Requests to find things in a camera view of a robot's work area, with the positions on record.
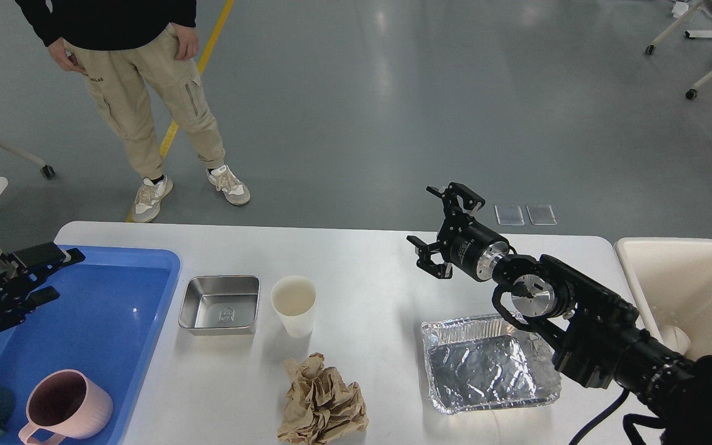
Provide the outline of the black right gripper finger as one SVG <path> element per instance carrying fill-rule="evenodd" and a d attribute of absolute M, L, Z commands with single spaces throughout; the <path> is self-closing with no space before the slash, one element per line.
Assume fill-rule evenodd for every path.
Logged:
<path fill-rule="evenodd" d="M 426 244 L 415 235 L 408 235 L 407 240 L 412 243 L 415 248 L 415 253 L 417 253 L 418 256 L 416 265 L 421 268 L 421 270 L 426 271 L 437 279 L 452 278 L 452 263 L 449 262 L 449 260 L 444 260 L 441 264 L 435 264 L 431 259 L 436 253 L 441 253 L 443 247 L 446 245 L 445 242 L 437 240 L 437 242 L 433 242 L 432 244 Z"/>
<path fill-rule="evenodd" d="M 463 230 L 477 223 L 473 216 L 486 203 L 479 194 L 457 182 L 451 182 L 446 188 L 439 189 L 427 186 L 426 191 L 443 203 L 444 222 L 442 231 Z"/>

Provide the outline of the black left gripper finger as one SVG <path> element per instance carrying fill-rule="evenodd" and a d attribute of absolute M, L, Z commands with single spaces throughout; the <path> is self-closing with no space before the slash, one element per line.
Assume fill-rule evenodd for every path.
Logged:
<path fill-rule="evenodd" d="M 63 250 L 53 242 L 47 242 L 9 253 L 6 259 L 14 267 L 7 289 L 32 291 L 45 284 L 56 271 L 79 264 L 87 258 L 78 248 Z"/>
<path fill-rule="evenodd" d="M 28 295 L 8 295 L 3 299 L 0 328 L 11 328 L 25 321 L 37 307 L 59 298 L 59 293 L 52 286 L 34 290 Z"/>

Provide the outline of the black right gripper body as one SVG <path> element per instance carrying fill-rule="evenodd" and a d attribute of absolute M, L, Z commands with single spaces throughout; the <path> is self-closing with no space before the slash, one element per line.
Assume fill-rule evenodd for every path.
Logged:
<path fill-rule="evenodd" d="M 491 281 L 497 263 L 511 251 L 505 237 L 479 222 L 464 226 L 445 222 L 438 232 L 438 242 L 444 260 L 441 279 L 449 279 L 456 267 L 475 281 Z"/>

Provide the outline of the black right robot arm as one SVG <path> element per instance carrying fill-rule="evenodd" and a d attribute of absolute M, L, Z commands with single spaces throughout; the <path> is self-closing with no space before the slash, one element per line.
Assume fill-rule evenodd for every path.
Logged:
<path fill-rule="evenodd" d="M 437 279 L 458 268 L 475 281 L 493 281 L 494 309 L 511 326 L 539 334 L 553 350 L 557 372 L 585 388 L 622 387 L 571 443 L 635 394 L 651 414 L 622 418 L 631 443 L 643 443 L 642 426 L 661 429 L 663 444 L 712 444 L 712 355 L 685 358 L 636 327 L 638 310 L 615 291 L 551 255 L 517 253 L 474 218 L 485 200 L 467 186 L 452 182 L 427 191 L 443 203 L 444 221 L 432 244 L 408 236 L 417 266 Z"/>

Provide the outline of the person's right hand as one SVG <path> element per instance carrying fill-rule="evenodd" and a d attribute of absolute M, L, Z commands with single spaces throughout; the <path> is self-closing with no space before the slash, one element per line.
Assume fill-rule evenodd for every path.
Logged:
<path fill-rule="evenodd" d="M 65 47 L 65 43 L 65 40 L 59 38 L 49 44 L 47 47 L 49 56 L 51 56 L 51 59 L 53 59 L 54 62 L 65 72 L 85 74 L 87 71 L 84 67 L 82 67 L 82 65 L 80 65 L 74 54 L 68 52 Z"/>

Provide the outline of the person's left hand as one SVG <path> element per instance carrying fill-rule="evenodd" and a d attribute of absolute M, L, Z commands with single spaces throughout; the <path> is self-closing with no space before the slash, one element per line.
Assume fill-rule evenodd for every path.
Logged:
<path fill-rule="evenodd" d="M 175 60 L 186 61 L 194 58 L 200 50 L 200 37 L 196 29 L 178 25 L 178 23 L 172 23 L 171 26 L 178 39 Z"/>

